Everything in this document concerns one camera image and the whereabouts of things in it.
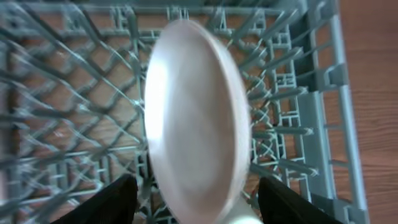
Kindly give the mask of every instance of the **gray dish rack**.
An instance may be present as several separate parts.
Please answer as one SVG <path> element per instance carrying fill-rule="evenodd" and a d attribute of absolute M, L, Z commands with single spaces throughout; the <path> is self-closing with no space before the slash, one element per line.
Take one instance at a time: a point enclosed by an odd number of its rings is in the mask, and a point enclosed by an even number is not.
<path fill-rule="evenodd" d="M 2 222 L 46 223 L 61 207 L 73 209 L 130 173 L 140 189 L 136 216 L 147 223 L 175 223 L 150 171 L 143 88 L 148 55 L 162 27 L 193 19 L 231 50 L 248 88 L 251 175 L 298 183 L 302 197 L 339 221 L 369 223 L 338 1 L 264 1 L 266 7 L 261 2 L 0 3 Z M 316 33 L 325 27 L 330 35 L 318 43 Z M 109 42 L 119 37 L 127 41 Z M 96 61 L 98 48 L 105 62 Z M 325 49 L 332 50 L 324 67 L 318 55 Z M 55 57 L 61 58 L 59 68 L 48 63 Z M 127 75 L 115 83 L 120 65 Z M 85 81 L 76 84 L 81 78 L 73 76 L 76 70 L 88 74 Z M 323 94 L 331 91 L 338 95 L 339 124 L 325 116 Z M 98 94 L 105 99 L 99 102 Z M 57 95 L 66 97 L 49 100 Z M 131 114 L 121 114 L 121 107 Z M 97 128 L 103 123 L 112 126 L 106 137 Z M 330 130 L 344 136 L 347 161 L 332 158 Z M 348 173 L 351 201 L 338 197 L 334 167 Z M 258 209 L 255 186 L 245 187 L 243 195 Z"/>

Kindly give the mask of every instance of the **dish rack basket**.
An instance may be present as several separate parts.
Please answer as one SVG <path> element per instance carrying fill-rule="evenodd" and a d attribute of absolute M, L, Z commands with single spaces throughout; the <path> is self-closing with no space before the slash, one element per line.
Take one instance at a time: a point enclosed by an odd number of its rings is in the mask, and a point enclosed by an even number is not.
<path fill-rule="evenodd" d="M 145 2 L 0 3 L 3 223 L 55 220 L 125 173 L 139 186 L 136 219 L 176 222 L 143 123 L 150 51 L 176 19 L 203 24 L 241 71 L 252 208 L 258 178 L 271 175 L 343 223 L 369 223 L 337 0 Z M 327 118 L 329 94 L 338 122 Z M 330 133 L 342 136 L 337 157 Z M 341 173 L 351 198 L 338 192 Z"/>

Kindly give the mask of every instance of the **plastic dish rack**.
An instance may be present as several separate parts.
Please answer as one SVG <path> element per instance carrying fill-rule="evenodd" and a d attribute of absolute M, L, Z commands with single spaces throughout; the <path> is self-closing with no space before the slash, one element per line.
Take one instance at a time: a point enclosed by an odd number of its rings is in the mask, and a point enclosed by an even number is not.
<path fill-rule="evenodd" d="M 135 220 L 175 223 L 150 171 L 143 125 L 147 59 L 175 19 L 203 24 L 241 70 L 253 128 L 243 195 L 252 208 L 259 176 L 273 175 L 343 223 L 369 222 L 338 2 L 198 2 L 1 4 L 2 222 L 55 220 L 131 173 L 140 189 Z M 329 34 L 323 40 L 321 30 Z M 338 96 L 338 124 L 326 119 L 329 92 Z M 343 135 L 346 161 L 331 156 L 331 130 Z M 336 193 L 335 167 L 348 174 L 351 200 Z"/>

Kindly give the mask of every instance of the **brown wooden surface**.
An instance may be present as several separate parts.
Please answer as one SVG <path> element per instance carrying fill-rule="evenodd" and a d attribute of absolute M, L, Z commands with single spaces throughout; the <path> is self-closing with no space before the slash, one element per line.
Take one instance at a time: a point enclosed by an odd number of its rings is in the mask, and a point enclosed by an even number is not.
<path fill-rule="evenodd" d="M 392 0 L 340 1 L 371 223 L 398 219 L 397 6 Z M 346 177 L 336 178 L 344 194 Z"/>

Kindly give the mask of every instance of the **white oval dish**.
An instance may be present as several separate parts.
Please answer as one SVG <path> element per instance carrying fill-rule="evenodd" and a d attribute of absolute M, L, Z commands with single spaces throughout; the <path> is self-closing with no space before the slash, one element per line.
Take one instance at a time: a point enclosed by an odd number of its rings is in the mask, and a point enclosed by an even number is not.
<path fill-rule="evenodd" d="M 160 192 L 180 223 L 220 221 L 249 165 L 249 106 L 229 52 L 192 21 L 161 33 L 150 58 L 145 128 Z"/>

